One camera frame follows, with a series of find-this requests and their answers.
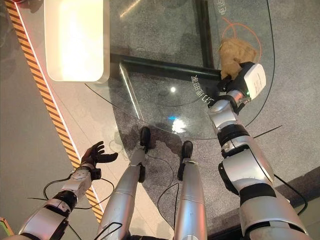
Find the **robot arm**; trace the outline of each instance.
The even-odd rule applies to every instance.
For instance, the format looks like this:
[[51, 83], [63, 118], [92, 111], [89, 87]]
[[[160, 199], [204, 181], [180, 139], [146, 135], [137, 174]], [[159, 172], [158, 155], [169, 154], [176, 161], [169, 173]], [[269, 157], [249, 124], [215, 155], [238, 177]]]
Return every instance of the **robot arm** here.
[[250, 240], [310, 240], [289, 201], [273, 188], [274, 172], [263, 152], [239, 122], [239, 107], [266, 85], [260, 64], [246, 62], [234, 81], [224, 82], [227, 95], [209, 109], [224, 157], [218, 169], [226, 188], [240, 196], [242, 234]]
[[68, 217], [78, 201], [90, 188], [93, 180], [101, 178], [97, 163], [116, 160], [117, 153], [103, 154], [103, 142], [89, 148], [81, 159], [80, 166], [70, 175], [61, 191], [32, 214], [22, 226], [19, 235], [8, 240], [59, 240], [68, 226]]

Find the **silver robot leg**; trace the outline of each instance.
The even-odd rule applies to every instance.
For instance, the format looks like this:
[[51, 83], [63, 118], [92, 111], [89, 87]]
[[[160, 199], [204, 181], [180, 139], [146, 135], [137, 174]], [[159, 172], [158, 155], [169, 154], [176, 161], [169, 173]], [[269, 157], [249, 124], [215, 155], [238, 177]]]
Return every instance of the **silver robot leg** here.
[[136, 190], [144, 160], [145, 150], [143, 148], [137, 149], [130, 160], [130, 165], [123, 173], [105, 207], [98, 227], [98, 234], [103, 231], [98, 238], [99, 240], [119, 228], [120, 225], [117, 223], [122, 224], [122, 226], [111, 233], [107, 239], [122, 240], [129, 236], [129, 226], [135, 207]]
[[207, 240], [204, 190], [196, 162], [184, 158], [183, 185], [174, 229], [174, 240]]

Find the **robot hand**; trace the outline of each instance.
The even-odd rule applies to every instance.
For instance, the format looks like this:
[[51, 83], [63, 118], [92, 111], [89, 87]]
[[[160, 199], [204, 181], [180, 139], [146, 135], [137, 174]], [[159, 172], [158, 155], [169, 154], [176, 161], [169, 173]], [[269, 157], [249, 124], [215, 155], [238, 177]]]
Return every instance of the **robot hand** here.
[[118, 153], [104, 154], [103, 141], [88, 148], [75, 169], [65, 182], [61, 191], [40, 207], [22, 226], [19, 235], [10, 240], [59, 240], [68, 226], [68, 217], [78, 201], [90, 188], [93, 180], [101, 178], [101, 169], [97, 163], [110, 163], [116, 160]]
[[111, 163], [117, 159], [118, 153], [104, 154], [104, 141], [99, 141], [92, 147], [88, 148], [81, 158], [81, 165], [91, 164], [96, 167], [97, 163]]

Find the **black metal bar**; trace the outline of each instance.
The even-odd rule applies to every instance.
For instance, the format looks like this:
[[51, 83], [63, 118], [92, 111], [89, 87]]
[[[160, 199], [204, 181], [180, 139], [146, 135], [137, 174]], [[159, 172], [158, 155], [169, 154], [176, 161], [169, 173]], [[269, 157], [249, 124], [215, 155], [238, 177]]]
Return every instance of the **black metal bar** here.
[[214, 56], [211, 42], [211, 29], [207, 0], [195, 0], [195, 8], [200, 33], [202, 62], [205, 68], [214, 69]]
[[110, 62], [116, 64], [122, 62], [127, 71], [134, 73], [150, 74], [185, 81], [191, 81], [191, 77], [194, 76], [197, 76], [199, 79], [212, 80], [216, 82], [221, 80], [220, 70], [205, 67], [157, 61], [114, 53], [110, 54]]

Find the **floor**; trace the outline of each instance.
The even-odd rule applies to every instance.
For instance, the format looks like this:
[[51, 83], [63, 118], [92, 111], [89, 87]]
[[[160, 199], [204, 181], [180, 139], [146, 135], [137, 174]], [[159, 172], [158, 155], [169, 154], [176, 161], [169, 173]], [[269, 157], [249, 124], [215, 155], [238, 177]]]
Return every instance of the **floor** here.
[[[39, 208], [44, 186], [65, 178], [73, 169], [21, 50], [16, 33], [0, 1], [0, 215], [18, 233], [24, 221]], [[62, 187], [48, 188], [53, 196]], [[83, 198], [79, 207], [89, 207]], [[76, 210], [71, 226], [83, 239], [93, 239], [98, 223], [91, 210]], [[66, 229], [64, 239], [75, 239]]]
[[[40, 3], [36, 7], [37, 10], [32, 7], [32, 10], [20, 9], [21, 14], [26, 16], [32, 13], [28, 15], [30, 24], [36, 24], [43, 5]], [[320, 140], [318, 139], [320, 126], [317, 121], [318, 109], [313, 104], [319, 95], [317, 92], [319, 81], [314, 76], [320, 75], [320, 58], [316, 51], [320, 49], [320, 43], [316, 41], [320, 37], [318, 31], [320, 26], [313, 16], [317, 15], [320, 4], [316, 0], [299, 2], [270, 0], [269, 7], [275, 48], [274, 82], [266, 105], [257, 119], [248, 126], [248, 131], [256, 136], [282, 125], [281, 128], [257, 138], [257, 141], [279, 176], [295, 183], [295, 186], [299, 186], [304, 194], [310, 195], [310, 198], [315, 198], [320, 196], [319, 182], [313, 181], [312, 187], [307, 183], [312, 179], [316, 180], [315, 176], [319, 176], [320, 172], [320, 161], [317, 158], [320, 152]], [[1, 24], [6, 24], [3, 18], [1, 19]], [[26, 74], [28, 67], [17, 39], [15, 39], [15, 34], [11, 31], [10, 22], [7, 24], [7, 28], [1, 28], [1, 39], [3, 34], [7, 33], [5, 44], [9, 47], [1, 47], [2, 181], [0, 210], [1, 215], [6, 216], [9, 224], [17, 231], [22, 219], [38, 206], [35, 200], [27, 200], [31, 201], [29, 203], [24, 198], [29, 197], [29, 193], [30, 195], [33, 193], [32, 196], [41, 195], [42, 187], [35, 189], [28, 186], [39, 185], [37, 184], [38, 176], [43, 176], [42, 185], [63, 177], [68, 174], [71, 165], [59, 138], [55, 136], [55, 130], [46, 115], [46, 109], [41, 106], [40, 94], [35, 84], [32, 83], [32, 77], [28, 78]], [[41, 22], [37, 24], [40, 25], [37, 29], [43, 28]], [[40, 64], [42, 63], [41, 67], [45, 69], [44, 41], [33, 39], [32, 42]], [[141, 49], [136, 49], [140, 54], [143, 53]], [[160, 50], [163, 52], [166, 49], [163, 46]], [[186, 56], [177, 55], [174, 60], [178, 61], [180, 57], [186, 58]], [[110, 151], [120, 152], [120, 157], [116, 162], [101, 166], [103, 176], [116, 183], [128, 164], [128, 157], [130, 158], [132, 150], [138, 144], [139, 128], [144, 123], [114, 108], [104, 99], [93, 94], [84, 84], [61, 84], [53, 81], [48, 81], [48, 83], [80, 154], [100, 140], [107, 143]], [[173, 231], [159, 215], [156, 204], [160, 194], [171, 183], [172, 175], [177, 172], [180, 149], [183, 141], [188, 138], [158, 128], [151, 128], [151, 132], [154, 148], [150, 150], [147, 157], [146, 181], [143, 185], [138, 185], [130, 231], [134, 234], [170, 239]], [[194, 144], [193, 157], [199, 162], [203, 184], [210, 186], [204, 188], [208, 232], [218, 232], [238, 224], [237, 197], [225, 190], [216, 167], [221, 161], [219, 144], [214, 139], [193, 139], [192, 141]], [[13, 145], [16, 146], [16, 151], [13, 151]], [[54, 171], [49, 171], [48, 167], [54, 168]], [[4, 169], [10, 169], [15, 174], [8, 175]], [[33, 176], [33, 178], [26, 186], [22, 183], [26, 183], [25, 179], [28, 176]], [[12, 182], [19, 183], [15, 189], [12, 189], [11, 185], [6, 185]], [[101, 182], [94, 182], [93, 186], [100, 199], [110, 191], [110, 188]], [[58, 186], [53, 187], [52, 192], [58, 189]], [[299, 204], [299, 200], [292, 193], [283, 186], [280, 186], [280, 189], [287, 194], [291, 202]], [[176, 189], [172, 189], [159, 202], [162, 214], [171, 225], [175, 195]], [[16, 207], [25, 204], [30, 205], [27, 205], [24, 210], [22, 207]], [[24, 214], [20, 214], [21, 219], [17, 220], [18, 213], [13, 209], [19, 211], [19, 214]], [[77, 212], [77, 214], [80, 216], [71, 219], [74, 223], [72, 226], [79, 229], [79, 234], [83, 238], [92, 238], [97, 229], [93, 213]], [[84, 230], [84, 224], [85, 226], [90, 225], [90, 231]]]

